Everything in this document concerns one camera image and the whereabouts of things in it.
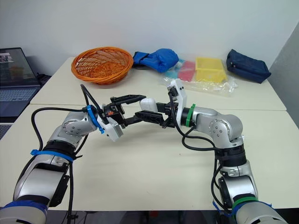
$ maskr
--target pink sponge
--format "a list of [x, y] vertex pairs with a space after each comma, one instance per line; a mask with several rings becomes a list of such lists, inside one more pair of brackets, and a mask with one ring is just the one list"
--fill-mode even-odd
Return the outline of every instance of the pink sponge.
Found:
[[190, 82], [195, 73], [195, 62], [185, 61], [178, 71], [178, 78]]

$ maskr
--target laptop screen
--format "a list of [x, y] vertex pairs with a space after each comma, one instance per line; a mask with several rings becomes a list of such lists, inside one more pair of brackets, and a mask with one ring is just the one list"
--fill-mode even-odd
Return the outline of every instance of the laptop screen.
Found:
[[0, 86], [39, 85], [21, 48], [0, 49]]

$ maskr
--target blue glove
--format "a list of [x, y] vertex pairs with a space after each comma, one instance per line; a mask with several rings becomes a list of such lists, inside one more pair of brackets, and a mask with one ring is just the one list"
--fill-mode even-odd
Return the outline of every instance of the blue glove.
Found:
[[152, 54], [136, 52], [134, 65], [145, 65], [158, 72], [166, 72], [178, 62], [178, 55], [171, 49], [159, 49]]

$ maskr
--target plastic bag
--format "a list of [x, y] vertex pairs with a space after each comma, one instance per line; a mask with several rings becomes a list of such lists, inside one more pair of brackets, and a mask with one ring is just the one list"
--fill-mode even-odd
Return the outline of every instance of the plastic bag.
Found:
[[238, 87], [235, 78], [227, 75], [228, 79], [216, 83], [212, 81], [196, 81], [195, 63], [179, 59], [178, 63], [162, 74], [161, 83], [168, 86], [173, 79], [180, 78], [188, 90], [209, 92], [222, 96], [230, 96]]

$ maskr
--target white wall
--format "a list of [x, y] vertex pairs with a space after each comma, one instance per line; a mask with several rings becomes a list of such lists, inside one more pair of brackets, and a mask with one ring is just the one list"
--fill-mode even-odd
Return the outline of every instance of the white wall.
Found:
[[299, 128], [299, 23], [270, 68], [269, 82]]
[[226, 58], [270, 67], [299, 20], [298, 0], [0, 0], [0, 47], [21, 46], [53, 74], [99, 46]]

